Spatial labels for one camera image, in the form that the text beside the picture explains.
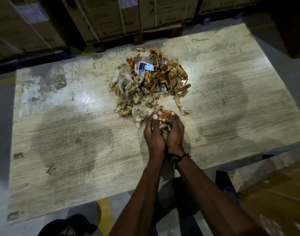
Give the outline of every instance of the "black string bracelet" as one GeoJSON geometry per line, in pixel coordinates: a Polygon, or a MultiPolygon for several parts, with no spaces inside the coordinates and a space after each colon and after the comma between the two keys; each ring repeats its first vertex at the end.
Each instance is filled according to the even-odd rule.
{"type": "Polygon", "coordinates": [[[174,159],[174,161],[175,161],[175,169],[176,169],[176,167],[177,167],[177,163],[179,163],[179,162],[183,159],[184,156],[191,157],[191,156],[189,155],[189,153],[184,154],[184,155],[182,155],[182,156],[179,156],[179,155],[176,155],[176,154],[168,154],[168,156],[169,156],[169,157],[173,157],[173,156],[176,156],[176,157],[177,157],[176,159],[174,159]]]}

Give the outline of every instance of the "cardboard scrap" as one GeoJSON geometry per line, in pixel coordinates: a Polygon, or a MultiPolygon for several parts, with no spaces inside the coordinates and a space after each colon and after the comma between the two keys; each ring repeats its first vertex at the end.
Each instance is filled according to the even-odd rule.
{"type": "MultiPolygon", "coordinates": [[[[168,60],[165,51],[156,48],[151,48],[149,52],[144,47],[137,50],[136,57],[128,56],[126,63],[117,67],[109,85],[118,95],[117,112],[123,117],[132,114],[140,127],[151,112],[148,108],[158,107],[160,95],[170,93],[180,113],[189,114],[180,97],[185,96],[191,84],[187,84],[188,75],[178,59],[168,60]]],[[[165,122],[168,113],[170,111],[160,110],[161,128],[166,132],[170,129],[165,122]]]]}

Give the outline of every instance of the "dirty table surface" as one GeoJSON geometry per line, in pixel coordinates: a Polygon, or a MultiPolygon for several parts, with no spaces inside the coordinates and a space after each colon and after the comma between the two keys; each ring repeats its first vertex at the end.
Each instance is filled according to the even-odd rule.
{"type": "MultiPolygon", "coordinates": [[[[184,147],[202,168],[300,141],[300,111],[244,24],[145,44],[178,58],[191,87],[184,147]]],[[[113,71],[136,47],[17,71],[8,222],[136,187],[143,128],[114,111],[113,71]]],[[[160,105],[179,114],[174,98],[160,105]]],[[[164,168],[163,179],[177,172],[164,168]]]]}

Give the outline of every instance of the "floor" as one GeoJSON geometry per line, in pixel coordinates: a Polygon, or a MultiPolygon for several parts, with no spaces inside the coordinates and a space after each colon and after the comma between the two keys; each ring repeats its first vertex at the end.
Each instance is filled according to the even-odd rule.
{"type": "MultiPolygon", "coordinates": [[[[225,19],[211,22],[209,25],[197,24],[195,26],[185,26],[182,35],[189,35],[201,31],[226,27],[245,22],[250,28],[252,34],[256,37],[258,44],[265,52],[266,56],[274,66],[275,70],[280,75],[288,87],[293,98],[296,100],[300,108],[300,59],[291,59],[287,54],[285,47],[280,39],[280,36],[275,29],[273,22],[268,14],[254,14],[246,16],[242,19],[225,19]]],[[[74,56],[80,54],[79,51],[72,49],[74,56]]],[[[8,73],[0,76],[0,235],[37,235],[42,227],[58,218],[66,218],[74,213],[82,213],[86,215],[90,222],[99,225],[97,235],[107,235],[112,224],[116,221],[125,204],[128,202],[132,192],[125,192],[114,195],[110,198],[103,199],[97,202],[91,202],[71,209],[65,209],[53,214],[41,216],[18,224],[6,226],[6,206],[8,198],[8,174],[9,174],[9,154],[11,143],[12,130],[12,113],[13,113],[13,98],[14,98],[14,78],[13,73],[8,73]],[[109,214],[100,214],[100,209],[104,212],[104,207],[107,206],[110,210],[109,214]]],[[[300,143],[294,146],[284,147],[283,149],[275,149],[274,152],[288,150],[300,146],[300,143]]],[[[232,162],[225,166],[218,166],[206,169],[207,175],[214,181],[215,172],[218,169],[238,168],[256,161],[259,161],[261,156],[251,156],[232,162]]],[[[162,236],[178,236],[180,235],[177,210],[174,208],[173,188],[170,181],[160,183],[159,201],[164,207],[164,210],[170,211],[156,225],[159,235],[162,236]]],[[[205,222],[200,212],[195,214],[195,218],[204,235],[212,235],[207,223],[205,222]]]]}

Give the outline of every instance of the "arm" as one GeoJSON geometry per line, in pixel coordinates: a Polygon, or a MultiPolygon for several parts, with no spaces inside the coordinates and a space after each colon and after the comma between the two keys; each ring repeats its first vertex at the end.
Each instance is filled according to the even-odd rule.
{"type": "Polygon", "coordinates": [[[158,109],[147,119],[144,130],[149,162],[129,202],[118,217],[109,236],[149,235],[160,173],[165,157],[165,142],[159,130],[158,109]]]}
{"type": "MultiPolygon", "coordinates": [[[[174,112],[171,124],[168,153],[182,156],[185,154],[184,125],[174,112]]],[[[268,235],[242,208],[231,202],[191,158],[184,157],[177,164],[177,170],[215,236],[268,235]]]]}

